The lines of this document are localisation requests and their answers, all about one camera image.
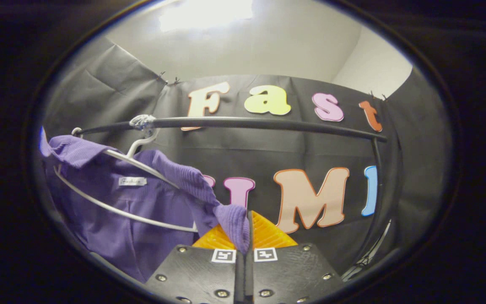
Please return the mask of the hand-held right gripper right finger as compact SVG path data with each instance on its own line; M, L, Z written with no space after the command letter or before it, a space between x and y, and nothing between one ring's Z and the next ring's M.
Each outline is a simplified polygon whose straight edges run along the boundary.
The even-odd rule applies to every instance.
M247 304L318 304L345 283L316 244L297 243L257 212L248 212Z

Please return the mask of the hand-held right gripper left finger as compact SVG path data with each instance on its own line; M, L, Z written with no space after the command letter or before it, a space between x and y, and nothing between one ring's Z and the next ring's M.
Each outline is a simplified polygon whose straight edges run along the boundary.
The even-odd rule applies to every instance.
M216 225L193 245L177 245L145 287L170 304L243 304L244 260Z

